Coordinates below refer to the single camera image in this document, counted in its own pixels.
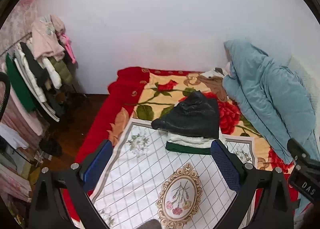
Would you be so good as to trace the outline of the black jacket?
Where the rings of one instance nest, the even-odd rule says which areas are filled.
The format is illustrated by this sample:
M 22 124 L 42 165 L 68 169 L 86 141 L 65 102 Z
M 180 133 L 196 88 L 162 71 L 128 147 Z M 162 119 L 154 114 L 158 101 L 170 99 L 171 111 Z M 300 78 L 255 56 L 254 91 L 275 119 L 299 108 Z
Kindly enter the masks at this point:
M 168 113 L 153 120 L 151 126 L 182 136 L 219 138 L 219 122 L 217 100 L 195 91 Z

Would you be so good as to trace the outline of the clothes rack with garments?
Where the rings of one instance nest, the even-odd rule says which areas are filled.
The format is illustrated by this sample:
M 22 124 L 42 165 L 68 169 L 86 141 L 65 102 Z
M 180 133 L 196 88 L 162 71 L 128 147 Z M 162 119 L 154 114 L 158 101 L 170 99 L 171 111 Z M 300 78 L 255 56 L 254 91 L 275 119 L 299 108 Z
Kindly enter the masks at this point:
M 1 73 L 11 85 L 1 135 L 27 159 L 39 155 L 49 125 L 69 112 L 75 92 L 71 64 L 76 64 L 71 40 L 53 14 L 36 18 L 29 32 L 1 54 Z

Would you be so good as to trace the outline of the white quilted floral mat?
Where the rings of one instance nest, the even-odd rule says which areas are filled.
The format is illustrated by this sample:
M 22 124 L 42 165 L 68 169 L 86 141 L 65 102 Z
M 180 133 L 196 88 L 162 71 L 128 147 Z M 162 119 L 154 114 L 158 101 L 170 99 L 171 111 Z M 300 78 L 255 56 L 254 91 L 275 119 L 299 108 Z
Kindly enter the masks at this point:
M 236 196 L 209 155 L 166 149 L 167 134 L 131 119 L 91 195 L 110 228 L 214 228 Z

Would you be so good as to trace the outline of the light blue duvet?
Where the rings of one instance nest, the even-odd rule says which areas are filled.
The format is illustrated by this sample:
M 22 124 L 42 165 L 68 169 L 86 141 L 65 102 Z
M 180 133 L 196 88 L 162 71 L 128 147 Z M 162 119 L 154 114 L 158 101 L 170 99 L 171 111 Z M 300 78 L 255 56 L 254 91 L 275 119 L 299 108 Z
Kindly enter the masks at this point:
M 282 65 L 248 41 L 228 40 L 224 47 L 230 61 L 222 85 L 239 107 L 242 122 L 254 128 L 258 168 L 280 167 L 291 174 L 291 138 L 318 161 L 319 81 L 297 59 Z

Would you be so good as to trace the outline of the white folded sweater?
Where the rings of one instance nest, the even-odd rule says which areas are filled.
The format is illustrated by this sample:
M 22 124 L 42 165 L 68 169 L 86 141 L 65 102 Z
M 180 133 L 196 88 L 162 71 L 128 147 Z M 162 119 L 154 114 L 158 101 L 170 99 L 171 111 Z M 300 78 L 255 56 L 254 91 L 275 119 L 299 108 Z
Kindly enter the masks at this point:
M 190 136 L 182 136 L 174 133 L 168 133 L 167 142 L 172 142 L 180 145 L 193 146 L 197 148 L 209 148 L 212 145 L 212 141 L 216 139 L 225 143 L 226 138 L 225 135 L 222 134 L 219 129 L 219 134 L 217 138 L 205 138 L 205 137 L 190 137 Z

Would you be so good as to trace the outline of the green folded sweater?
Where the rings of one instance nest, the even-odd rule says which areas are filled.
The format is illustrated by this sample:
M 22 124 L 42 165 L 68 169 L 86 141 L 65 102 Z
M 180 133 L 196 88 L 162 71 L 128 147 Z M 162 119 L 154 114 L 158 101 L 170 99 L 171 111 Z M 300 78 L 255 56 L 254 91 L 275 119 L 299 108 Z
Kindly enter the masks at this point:
M 167 142 L 165 146 L 166 150 L 184 154 L 198 154 L 198 155 L 210 155 L 209 148 L 197 148 L 193 146 L 180 145 L 172 142 Z

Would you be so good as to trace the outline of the red floral blanket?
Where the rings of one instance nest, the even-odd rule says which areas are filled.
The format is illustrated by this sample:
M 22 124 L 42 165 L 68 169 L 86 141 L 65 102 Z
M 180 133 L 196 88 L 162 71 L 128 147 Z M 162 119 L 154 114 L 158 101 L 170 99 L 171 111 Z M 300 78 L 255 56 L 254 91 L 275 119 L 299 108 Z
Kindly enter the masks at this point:
M 77 161 L 84 160 L 96 150 L 104 139 L 113 148 L 131 119 L 150 123 L 168 113 L 192 92 L 200 91 L 208 98 L 215 98 L 220 113 L 220 130 L 224 143 L 243 163 L 258 169 L 254 154 L 253 126 L 242 122 L 242 114 L 234 101 L 228 98 L 222 86 L 222 77 L 184 71 L 158 71 L 129 67 L 118 71 L 117 80 L 108 87 L 109 96 L 99 110 L 89 133 L 81 146 Z

